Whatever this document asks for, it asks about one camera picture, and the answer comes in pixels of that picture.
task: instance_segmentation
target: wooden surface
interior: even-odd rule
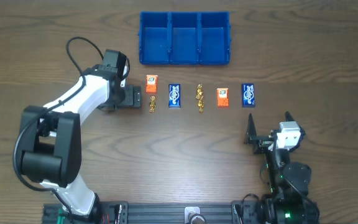
[[[223,67],[146,67],[139,63],[140,11],[231,12],[231,62]],[[242,144],[247,115],[257,130],[278,128],[290,111],[306,130],[292,161],[312,168],[310,198],[321,223],[358,222],[358,1],[122,0],[0,1],[0,223],[40,223],[48,193],[25,188],[12,169],[21,112],[54,100],[78,79],[66,41],[84,36],[131,59],[129,83],[144,89],[159,75],[157,108],[94,111],[81,127],[80,173],[102,200],[230,202],[270,189],[263,156]],[[71,46],[82,68],[100,62],[87,43]],[[167,107],[168,84],[181,83],[182,108]],[[205,90],[198,113],[196,85]],[[241,108],[243,82],[256,107]],[[216,88],[230,108],[216,107]]]

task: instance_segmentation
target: blue plastic tray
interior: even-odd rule
[[[224,65],[230,61],[229,12],[141,12],[144,65]]]

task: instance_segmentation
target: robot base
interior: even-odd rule
[[[122,205],[119,216],[119,224],[131,223],[158,223],[172,224],[185,223],[185,208],[199,207],[201,214],[205,217],[206,223],[214,224],[241,224],[234,213],[233,207],[241,201],[232,203],[128,203],[128,202],[101,202],[104,212],[104,220],[101,224],[115,223],[116,205]],[[255,213],[256,201],[244,202],[243,224],[259,224]],[[59,204],[45,204],[42,216],[43,224],[70,224],[67,214],[62,213],[62,206]],[[75,221],[75,224],[89,224]]]

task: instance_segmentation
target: wooden table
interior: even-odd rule
[[[140,11],[231,12],[228,66],[143,66]],[[0,223],[40,223],[48,193],[25,188],[12,169],[22,110],[67,91],[78,72],[65,52],[73,36],[131,59],[129,83],[159,75],[157,108],[94,111],[82,128],[80,173],[102,200],[230,202],[270,189],[264,157],[243,145],[248,114],[260,134],[290,111],[306,130],[292,161],[312,170],[310,198],[321,223],[358,222],[358,1],[122,0],[0,1]],[[101,62],[82,41],[71,51],[85,69]],[[168,84],[181,83],[182,108],[168,109]],[[205,91],[204,113],[196,85]],[[255,83],[256,107],[241,107],[241,83]],[[216,88],[230,89],[218,109]]]

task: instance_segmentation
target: orange tic tac box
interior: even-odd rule
[[[157,93],[158,75],[146,75],[146,93]]]
[[[218,88],[216,90],[218,96],[218,107],[229,107],[229,89]]]

